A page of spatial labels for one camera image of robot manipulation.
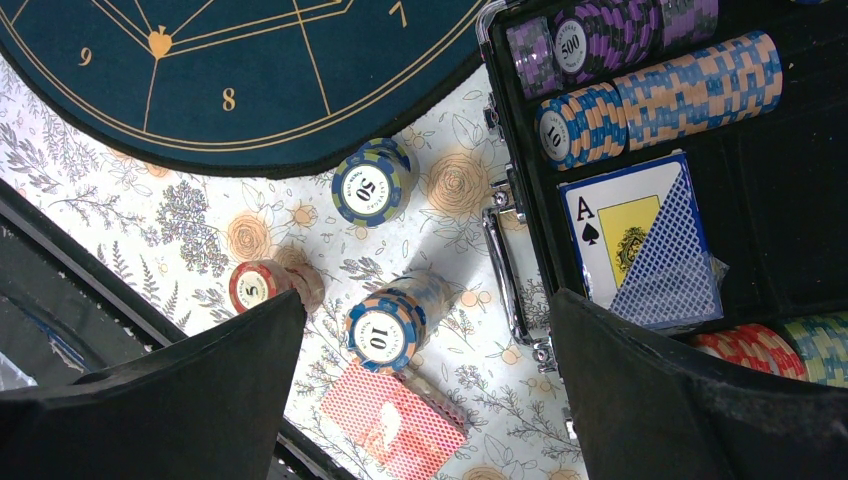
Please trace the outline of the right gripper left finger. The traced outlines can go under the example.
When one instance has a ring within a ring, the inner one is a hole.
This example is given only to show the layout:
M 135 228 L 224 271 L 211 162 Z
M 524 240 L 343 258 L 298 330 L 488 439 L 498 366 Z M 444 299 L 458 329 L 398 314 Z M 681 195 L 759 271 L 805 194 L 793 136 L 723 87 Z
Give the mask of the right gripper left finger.
M 5 479 L 263 479 L 306 313 L 294 291 L 72 384 L 1 396 Z

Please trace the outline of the red five chip stack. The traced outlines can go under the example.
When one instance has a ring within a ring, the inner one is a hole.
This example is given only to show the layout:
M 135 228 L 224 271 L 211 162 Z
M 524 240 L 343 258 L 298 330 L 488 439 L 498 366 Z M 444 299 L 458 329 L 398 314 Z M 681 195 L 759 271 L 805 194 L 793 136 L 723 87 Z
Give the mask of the red five chip stack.
M 271 259 L 246 261 L 236 267 L 229 280 L 229 296 L 237 313 L 288 290 L 298 292 L 308 313 L 314 312 L 325 297 L 320 274 L 304 263 L 285 266 Z

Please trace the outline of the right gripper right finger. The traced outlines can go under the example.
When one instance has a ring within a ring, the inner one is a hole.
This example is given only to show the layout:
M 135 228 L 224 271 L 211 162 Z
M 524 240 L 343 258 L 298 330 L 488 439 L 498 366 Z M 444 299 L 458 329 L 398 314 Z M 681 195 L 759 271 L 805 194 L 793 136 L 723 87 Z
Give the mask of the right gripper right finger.
M 847 392 L 738 366 L 563 289 L 552 343 L 592 479 L 843 479 Z

